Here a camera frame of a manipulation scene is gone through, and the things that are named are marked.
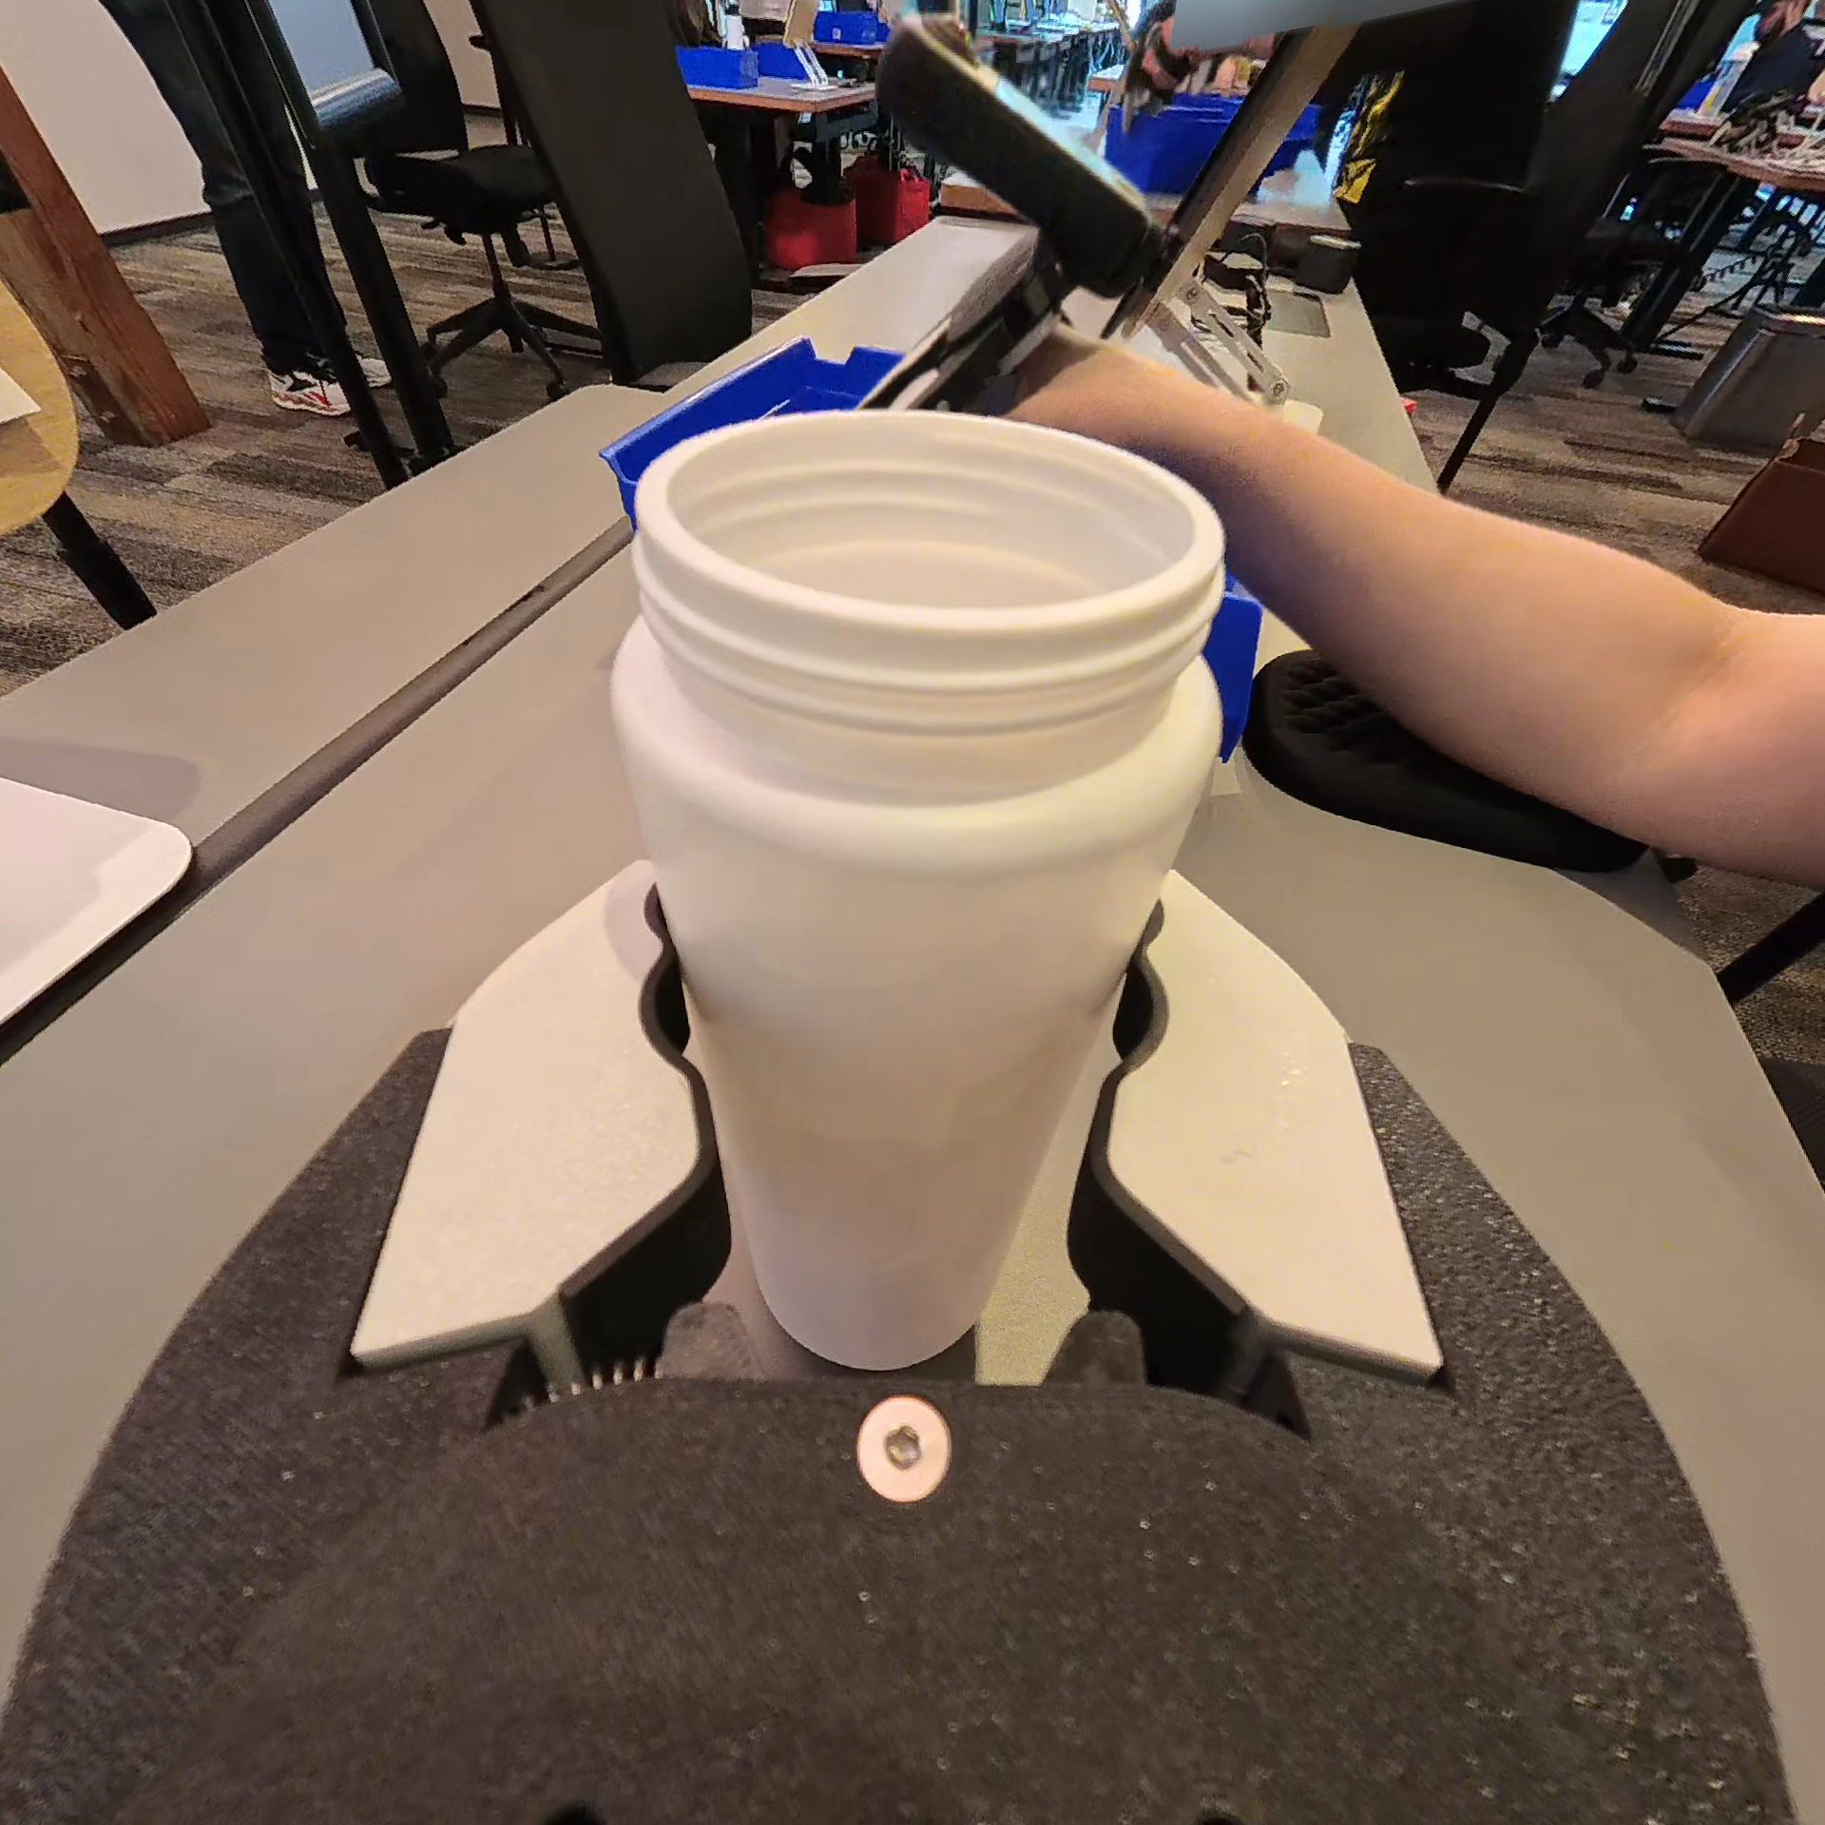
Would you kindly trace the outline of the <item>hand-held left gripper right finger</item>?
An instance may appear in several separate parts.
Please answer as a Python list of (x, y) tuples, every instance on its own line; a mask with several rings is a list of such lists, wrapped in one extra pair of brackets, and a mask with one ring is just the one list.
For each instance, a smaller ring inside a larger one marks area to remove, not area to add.
[(1289, 964), (1172, 872), (1113, 1008), (1066, 1228), (1158, 1386), (1293, 1401), (1291, 1363), (1424, 1386), (1444, 1347), (1350, 1041)]

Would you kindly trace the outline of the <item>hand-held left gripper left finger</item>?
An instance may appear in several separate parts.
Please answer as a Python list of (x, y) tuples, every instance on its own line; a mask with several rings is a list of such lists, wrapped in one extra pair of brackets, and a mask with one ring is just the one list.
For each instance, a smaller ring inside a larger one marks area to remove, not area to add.
[(519, 944), (445, 1044), (351, 1339), (362, 1371), (495, 1344), (544, 1384), (653, 1363), (732, 1243), (656, 872)]

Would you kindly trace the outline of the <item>white plastic bottle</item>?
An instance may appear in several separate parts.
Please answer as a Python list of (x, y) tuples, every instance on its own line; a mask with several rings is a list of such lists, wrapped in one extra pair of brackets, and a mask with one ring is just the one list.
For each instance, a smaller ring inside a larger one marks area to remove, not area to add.
[(1221, 749), (1216, 508), (1124, 449), (775, 416), (643, 470), (611, 721), (764, 1306), (984, 1312)]

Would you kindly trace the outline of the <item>person's right forearm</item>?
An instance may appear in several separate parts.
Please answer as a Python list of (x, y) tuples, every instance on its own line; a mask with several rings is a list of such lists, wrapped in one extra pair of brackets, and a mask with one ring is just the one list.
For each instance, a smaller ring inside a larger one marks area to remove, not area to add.
[(1245, 586), (1448, 759), (1663, 851), (1824, 886), (1822, 617), (1403, 484), (1072, 330), (1027, 361), (1012, 414), (1195, 488)]

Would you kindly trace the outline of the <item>red storage bag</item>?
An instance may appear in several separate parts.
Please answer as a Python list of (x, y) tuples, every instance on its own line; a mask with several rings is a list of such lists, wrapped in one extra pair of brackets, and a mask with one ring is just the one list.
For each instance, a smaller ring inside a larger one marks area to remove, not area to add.
[(857, 259), (857, 201), (849, 191), (820, 198), (783, 180), (764, 204), (764, 267), (783, 274), (849, 267)]
[(847, 171), (856, 200), (856, 239), (863, 251), (888, 248), (923, 230), (931, 218), (931, 183), (913, 165), (893, 168), (860, 157)]

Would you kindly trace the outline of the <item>black office chair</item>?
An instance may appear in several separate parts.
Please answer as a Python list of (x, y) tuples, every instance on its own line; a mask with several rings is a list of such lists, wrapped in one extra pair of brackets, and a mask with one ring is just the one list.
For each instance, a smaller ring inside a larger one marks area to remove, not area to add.
[(1350, 207), (1357, 290), (1396, 379), (1472, 402), (1444, 493), (1540, 348), (1591, 220), (1599, 166), (1577, 98), (1554, 95), (1575, 11), (1454, 8), (1461, 27), (1403, 62)]
[(352, 128), (348, 149), (367, 180), (377, 213), (417, 215), (457, 245), (477, 242), (487, 265), (488, 294), (426, 328), (419, 349), (433, 388), (445, 368), (490, 338), (516, 353), (529, 351), (546, 373), (548, 399), (570, 384), (560, 353), (601, 353), (594, 326), (523, 305), (503, 265), (534, 261), (521, 226), (557, 205), (557, 190), (528, 144), (474, 144), (461, 84), (424, 2), (370, 2), (369, 11), (399, 98), (377, 118)]
[(1591, 356), (1586, 391), (1611, 373), (1633, 373), (1658, 344), (1754, 193), (1742, 172), (1692, 151), (1697, 142), (1677, 142), (1638, 157), (1584, 236), (1562, 305), (1540, 326), (1543, 348), (1571, 340)]

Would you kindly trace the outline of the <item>black mesh wrist rest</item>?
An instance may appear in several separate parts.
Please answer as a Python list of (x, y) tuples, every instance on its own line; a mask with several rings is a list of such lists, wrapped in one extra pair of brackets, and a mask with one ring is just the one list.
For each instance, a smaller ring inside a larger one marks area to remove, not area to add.
[(1255, 675), (1241, 747), (1305, 807), (1452, 849), (1584, 873), (1629, 869), (1647, 851), (1450, 759), (1312, 650)]

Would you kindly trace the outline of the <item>tall black chair back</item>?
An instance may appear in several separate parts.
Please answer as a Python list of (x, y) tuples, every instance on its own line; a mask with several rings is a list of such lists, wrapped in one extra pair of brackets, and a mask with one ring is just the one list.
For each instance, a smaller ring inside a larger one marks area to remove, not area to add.
[(751, 331), (737, 220), (661, 2), (479, 2), (514, 112), (557, 186), (604, 361), (634, 384)]

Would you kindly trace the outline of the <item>instruction board on white stand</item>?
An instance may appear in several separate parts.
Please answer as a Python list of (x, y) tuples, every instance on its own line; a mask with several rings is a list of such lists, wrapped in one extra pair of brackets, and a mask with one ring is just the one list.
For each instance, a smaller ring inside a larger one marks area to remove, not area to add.
[[(44, 335), (2, 290), (2, 536), (69, 490), (75, 405)], [(166, 898), (191, 863), (172, 825), (2, 781), (2, 1019), (27, 1010)]]

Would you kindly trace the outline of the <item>grey trash can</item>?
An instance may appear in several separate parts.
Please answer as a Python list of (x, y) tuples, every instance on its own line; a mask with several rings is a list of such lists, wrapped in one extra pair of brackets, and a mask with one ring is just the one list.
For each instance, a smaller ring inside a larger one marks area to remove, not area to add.
[(1754, 309), (1678, 401), (1692, 443), (1771, 457), (1824, 419), (1822, 309)]

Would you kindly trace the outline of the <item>brown cardboard box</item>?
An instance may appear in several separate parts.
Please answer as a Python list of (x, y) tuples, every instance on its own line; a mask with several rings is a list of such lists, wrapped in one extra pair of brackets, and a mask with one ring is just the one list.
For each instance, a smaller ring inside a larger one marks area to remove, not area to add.
[(1698, 542), (1709, 564), (1824, 595), (1824, 438), (1790, 438)]

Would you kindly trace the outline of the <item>wooden post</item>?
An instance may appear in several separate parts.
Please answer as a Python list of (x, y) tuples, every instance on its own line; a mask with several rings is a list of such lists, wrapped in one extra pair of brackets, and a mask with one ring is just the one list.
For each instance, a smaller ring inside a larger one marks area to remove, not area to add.
[(212, 419), (2, 79), (2, 276), (117, 443), (178, 443)]

